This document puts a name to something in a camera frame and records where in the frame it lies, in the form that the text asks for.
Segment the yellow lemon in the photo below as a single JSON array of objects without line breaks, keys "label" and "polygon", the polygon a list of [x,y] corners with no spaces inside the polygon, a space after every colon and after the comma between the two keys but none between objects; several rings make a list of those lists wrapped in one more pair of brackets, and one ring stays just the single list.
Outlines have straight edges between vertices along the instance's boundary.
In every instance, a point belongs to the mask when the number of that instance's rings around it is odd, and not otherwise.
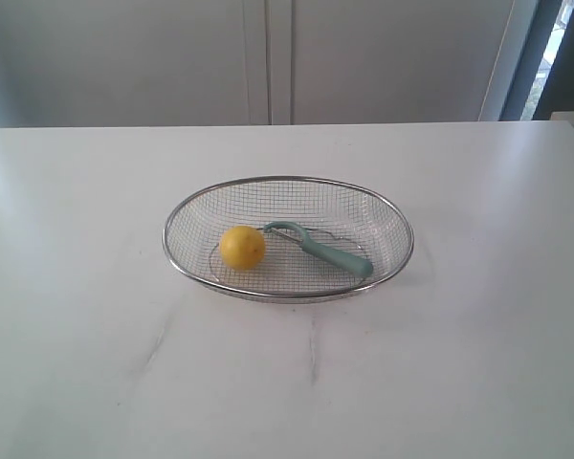
[{"label": "yellow lemon", "polygon": [[236,226],[228,229],[219,242],[219,252],[224,264],[235,271],[255,268],[266,251],[263,234],[255,228]]}]

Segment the white cabinet doors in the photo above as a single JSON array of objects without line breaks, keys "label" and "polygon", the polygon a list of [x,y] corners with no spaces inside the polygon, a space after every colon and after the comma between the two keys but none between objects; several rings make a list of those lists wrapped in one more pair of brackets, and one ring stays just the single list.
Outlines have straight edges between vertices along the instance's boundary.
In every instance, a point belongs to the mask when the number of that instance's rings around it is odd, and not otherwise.
[{"label": "white cabinet doors", "polygon": [[531,1],[0,1],[0,127],[497,120]]}]

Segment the teal handled vegetable peeler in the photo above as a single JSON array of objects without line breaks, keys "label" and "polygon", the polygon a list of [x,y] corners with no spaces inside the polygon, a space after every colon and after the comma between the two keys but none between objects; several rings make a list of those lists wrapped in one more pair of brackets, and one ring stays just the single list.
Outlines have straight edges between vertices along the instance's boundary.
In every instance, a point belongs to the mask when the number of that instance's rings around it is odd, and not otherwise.
[{"label": "teal handled vegetable peeler", "polygon": [[274,232],[283,239],[296,243],[300,249],[317,259],[351,273],[355,277],[367,278],[373,274],[372,263],[358,255],[334,249],[315,241],[308,230],[287,221],[271,222],[263,227],[265,233]]}]

